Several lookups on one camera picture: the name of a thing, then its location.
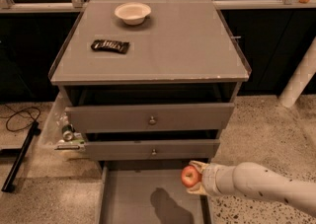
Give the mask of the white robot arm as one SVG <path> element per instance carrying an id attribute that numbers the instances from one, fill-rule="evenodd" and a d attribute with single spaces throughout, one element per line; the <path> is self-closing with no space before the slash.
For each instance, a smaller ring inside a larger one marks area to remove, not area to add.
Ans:
<path id="1" fill-rule="evenodd" d="M 316 184 L 286 178 L 252 162 L 237 166 L 190 161 L 181 181 L 191 194 L 277 201 L 316 216 Z"/>

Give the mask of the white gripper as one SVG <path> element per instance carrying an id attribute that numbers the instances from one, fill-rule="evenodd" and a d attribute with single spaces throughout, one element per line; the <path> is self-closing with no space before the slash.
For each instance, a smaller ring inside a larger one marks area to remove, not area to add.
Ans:
<path id="1" fill-rule="evenodd" d="M 191 160 L 189 164 L 202 173 L 201 182 L 187 188 L 187 193 L 210 196 L 233 195 L 235 186 L 233 183 L 234 166 L 219 164 L 207 164 L 201 161 Z"/>

